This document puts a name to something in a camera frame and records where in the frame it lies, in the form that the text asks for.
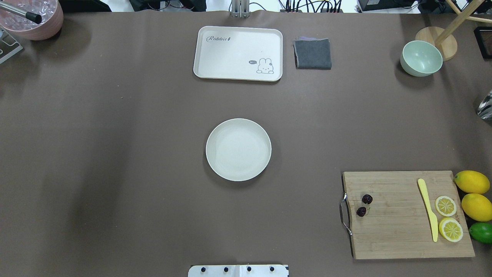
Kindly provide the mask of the pink bowl of ice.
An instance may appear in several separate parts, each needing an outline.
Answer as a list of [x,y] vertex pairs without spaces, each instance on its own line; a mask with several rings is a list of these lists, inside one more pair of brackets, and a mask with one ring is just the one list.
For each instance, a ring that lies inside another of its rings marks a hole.
[[55,36],[63,26],[63,9],[58,0],[4,0],[16,8],[40,15],[35,23],[27,18],[1,9],[0,23],[10,34],[29,40],[44,40]]

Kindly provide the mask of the dark wooden tray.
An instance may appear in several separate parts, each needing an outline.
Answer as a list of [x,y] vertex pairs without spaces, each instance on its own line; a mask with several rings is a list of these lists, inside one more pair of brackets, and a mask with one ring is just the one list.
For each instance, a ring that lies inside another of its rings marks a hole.
[[473,31],[482,58],[492,58],[492,27],[477,27]]

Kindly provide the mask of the mint green bowl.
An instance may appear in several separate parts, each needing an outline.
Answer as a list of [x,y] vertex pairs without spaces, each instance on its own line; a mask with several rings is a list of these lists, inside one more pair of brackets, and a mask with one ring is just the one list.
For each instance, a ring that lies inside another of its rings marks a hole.
[[399,62],[407,74],[427,77],[440,70],[444,60],[441,52],[429,42],[413,40],[404,46]]

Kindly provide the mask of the dark red cherry pair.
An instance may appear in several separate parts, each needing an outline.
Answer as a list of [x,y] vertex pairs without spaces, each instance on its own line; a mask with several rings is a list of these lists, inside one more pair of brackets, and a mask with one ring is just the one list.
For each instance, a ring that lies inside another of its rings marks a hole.
[[364,194],[361,198],[361,206],[357,209],[356,214],[359,217],[364,217],[368,214],[370,210],[370,205],[373,202],[374,198],[369,194]]

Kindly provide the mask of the lemon slice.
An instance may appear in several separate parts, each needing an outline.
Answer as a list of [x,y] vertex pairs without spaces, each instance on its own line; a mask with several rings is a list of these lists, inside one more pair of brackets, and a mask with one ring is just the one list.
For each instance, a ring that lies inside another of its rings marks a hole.
[[444,217],[438,223],[438,231],[443,238],[450,242],[462,240],[464,232],[460,223],[451,217]]
[[452,217],[457,212],[457,204],[448,196],[439,196],[435,200],[435,208],[444,217]]

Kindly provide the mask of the cream rabbit tray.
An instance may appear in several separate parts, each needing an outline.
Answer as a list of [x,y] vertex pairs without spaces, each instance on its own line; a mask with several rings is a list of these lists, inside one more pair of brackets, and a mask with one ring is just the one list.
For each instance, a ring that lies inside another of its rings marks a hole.
[[283,34],[271,28],[204,26],[193,72],[199,78],[278,81],[283,75]]

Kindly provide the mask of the round cream plate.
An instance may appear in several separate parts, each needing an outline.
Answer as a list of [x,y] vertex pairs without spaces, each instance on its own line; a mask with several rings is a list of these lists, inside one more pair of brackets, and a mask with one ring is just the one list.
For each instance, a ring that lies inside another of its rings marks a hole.
[[204,152],[217,175],[229,181],[247,181],[260,175],[269,164],[272,142],[255,121],[233,118],[212,130]]

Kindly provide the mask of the wooden cutting board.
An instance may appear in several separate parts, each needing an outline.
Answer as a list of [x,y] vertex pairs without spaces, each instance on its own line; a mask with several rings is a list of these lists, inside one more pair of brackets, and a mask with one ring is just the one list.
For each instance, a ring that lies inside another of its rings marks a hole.
[[[457,204],[453,216],[463,228],[463,238],[450,242],[438,235],[433,242],[426,209],[417,186],[427,185],[433,212],[435,200],[448,196]],[[343,224],[350,235],[355,259],[414,259],[474,257],[475,251],[460,205],[451,171],[372,171],[343,172],[343,198],[348,220]],[[356,214],[364,194],[374,200],[368,214]]]

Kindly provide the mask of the aluminium frame post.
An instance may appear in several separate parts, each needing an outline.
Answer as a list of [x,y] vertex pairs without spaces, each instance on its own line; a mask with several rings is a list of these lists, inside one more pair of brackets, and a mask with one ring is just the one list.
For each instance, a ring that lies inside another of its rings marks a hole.
[[250,16],[249,0],[232,0],[231,16],[233,18],[248,18]]

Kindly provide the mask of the metal ice scoop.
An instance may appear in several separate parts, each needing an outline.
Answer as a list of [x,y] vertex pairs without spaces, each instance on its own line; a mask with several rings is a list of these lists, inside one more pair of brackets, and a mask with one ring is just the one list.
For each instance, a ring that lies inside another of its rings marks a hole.
[[476,109],[476,114],[483,120],[492,120],[492,90],[487,93]]

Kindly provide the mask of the green lime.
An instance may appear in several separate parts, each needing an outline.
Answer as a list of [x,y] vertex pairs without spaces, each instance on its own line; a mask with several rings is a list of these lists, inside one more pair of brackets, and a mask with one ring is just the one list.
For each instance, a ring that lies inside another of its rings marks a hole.
[[492,243],[492,225],[487,222],[475,222],[469,228],[470,236],[484,244]]

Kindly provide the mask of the whole yellow lemon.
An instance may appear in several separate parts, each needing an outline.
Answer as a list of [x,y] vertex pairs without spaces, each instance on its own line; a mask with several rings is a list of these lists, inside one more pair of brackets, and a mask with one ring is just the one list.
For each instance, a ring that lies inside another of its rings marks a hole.
[[488,222],[492,219],[492,203],[481,194],[466,194],[462,198],[461,207],[464,213],[475,221]]
[[454,175],[454,181],[461,191],[484,194],[490,189],[489,179],[481,172],[463,170]]

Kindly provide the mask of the metal muddler black tip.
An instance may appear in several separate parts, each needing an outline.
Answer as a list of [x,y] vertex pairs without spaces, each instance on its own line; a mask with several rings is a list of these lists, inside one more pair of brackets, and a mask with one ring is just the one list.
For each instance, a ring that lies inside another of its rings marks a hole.
[[30,11],[23,10],[19,7],[15,7],[7,2],[0,1],[0,9],[15,14],[17,16],[26,18],[34,23],[42,23],[42,16]]

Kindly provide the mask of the yellow plastic knife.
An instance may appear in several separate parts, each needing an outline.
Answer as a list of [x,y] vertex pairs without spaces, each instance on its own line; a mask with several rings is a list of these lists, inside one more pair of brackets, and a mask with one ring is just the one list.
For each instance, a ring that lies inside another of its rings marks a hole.
[[417,179],[417,186],[419,188],[419,191],[420,191],[420,194],[422,196],[423,203],[424,203],[424,206],[426,209],[427,217],[429,220],[429,226],[430,226],[430,229],[432,232],[432,240],[433,240],[433,242],[437,242],[438,241],[438,234],[439,234],[438,219],[437,219],[437,216],[433,212],[432,207],[431,207],[431,202],[430,202],[426,182],[422,178],[419,178],[419,179]]

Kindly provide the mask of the folded grey cloth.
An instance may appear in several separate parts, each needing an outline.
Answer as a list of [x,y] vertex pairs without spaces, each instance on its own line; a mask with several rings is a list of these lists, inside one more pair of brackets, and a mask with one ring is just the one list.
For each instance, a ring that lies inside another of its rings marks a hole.
[[296,68],[330,70],[331,44],[328,38],[299,37],[293,41]]

